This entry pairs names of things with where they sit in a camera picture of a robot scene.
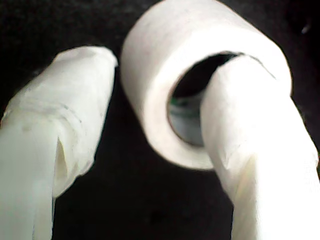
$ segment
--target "wrapped rod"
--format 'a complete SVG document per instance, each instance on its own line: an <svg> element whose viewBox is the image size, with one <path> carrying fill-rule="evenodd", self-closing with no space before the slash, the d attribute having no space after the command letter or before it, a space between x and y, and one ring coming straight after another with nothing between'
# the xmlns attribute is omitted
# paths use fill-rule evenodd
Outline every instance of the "wrapped rod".
<svg viewBox="0 0 320 240"><path fill-rule="evenodd" d="M53 199L94 162L117 60L105 47L60 53L9 102L0 129L0 239L49 240Z"/></svg>
<svg viewBox="0 0 320 240"><path fill-rule="evenodd" d="M200 119L234 204L232 239L318 239L318 152L279 82L255 59L236 57L213 74Z"/></svg>

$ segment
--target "white paper wrap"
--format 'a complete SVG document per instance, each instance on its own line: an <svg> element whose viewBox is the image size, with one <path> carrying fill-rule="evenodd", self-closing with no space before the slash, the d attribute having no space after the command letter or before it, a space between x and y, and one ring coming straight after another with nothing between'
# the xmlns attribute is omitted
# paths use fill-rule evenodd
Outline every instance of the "white paper wrap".
<svg viewBox="0 0 320 240"><path fill-rule="evenodd" d="M161 1L128 34L121 82L148 142L168 161L194 169L213 167L203 147L175 134L168 108L177 84L193 65L227 52L258 59L290 94L291 74L280 48L218 1Z"/></svg>
<svg viewBox="0 0 320 240"><path fill-rule="evenodd" d="M232 240L319 239L318 151L281 85L255 59L213 74L201 129L234 204Z"/></svg>
<svg viewBox="0 0 320 240"><path fill-rule="evenodd" d="M0 239L49 240L52 199L94 162L117 60L78 47L9 102L0 129Z"/></svg>

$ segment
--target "roll of tape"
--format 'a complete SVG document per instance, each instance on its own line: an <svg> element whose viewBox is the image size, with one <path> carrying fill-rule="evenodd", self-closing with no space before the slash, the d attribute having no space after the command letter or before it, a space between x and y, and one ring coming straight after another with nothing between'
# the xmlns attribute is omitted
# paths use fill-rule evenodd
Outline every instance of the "roll of tape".
<svg viewBox="0 0 320 240"><path fill-rule="evenodd" d="M291 93L291 73L280 48L218 1L161 1L128 34L121 82L149 144L168 161L193 169L213 167L202 146L202 93L187 99L172 95L194 65L225 53L257 59L282 91Z"/></svg>

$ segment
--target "dark background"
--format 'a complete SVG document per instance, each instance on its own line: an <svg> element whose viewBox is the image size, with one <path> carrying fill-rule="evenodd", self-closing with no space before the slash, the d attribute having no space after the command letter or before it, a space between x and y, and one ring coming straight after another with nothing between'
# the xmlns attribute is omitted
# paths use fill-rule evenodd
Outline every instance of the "dark background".
<svg viewBox="0 0 320 240"><path fill-rule="evenodd" d="M59 51L101 45L119 57L130 28L156 2L0 0L1 111ZM319 148L317 8L308 1L223 2L283 49L293 99ZM307 17L311 31L299 34ZM95 164L56 201L53 239L229 240L232 210L214 172L174 166L149 147L117 72Z"/></svg>

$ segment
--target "tape roll hole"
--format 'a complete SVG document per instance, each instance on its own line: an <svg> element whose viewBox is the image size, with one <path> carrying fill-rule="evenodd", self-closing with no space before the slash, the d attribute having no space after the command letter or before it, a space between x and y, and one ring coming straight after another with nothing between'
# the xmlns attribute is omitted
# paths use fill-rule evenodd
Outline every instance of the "tape roll hole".
<svg viewBox="0 0 320 240"><path fill-rule="evenodd" d="M217 68L238 56L225 53L196 63L176 85L167 105L167 116L175 134L190 145L203 147L200 104L206 87Z"/></svg>

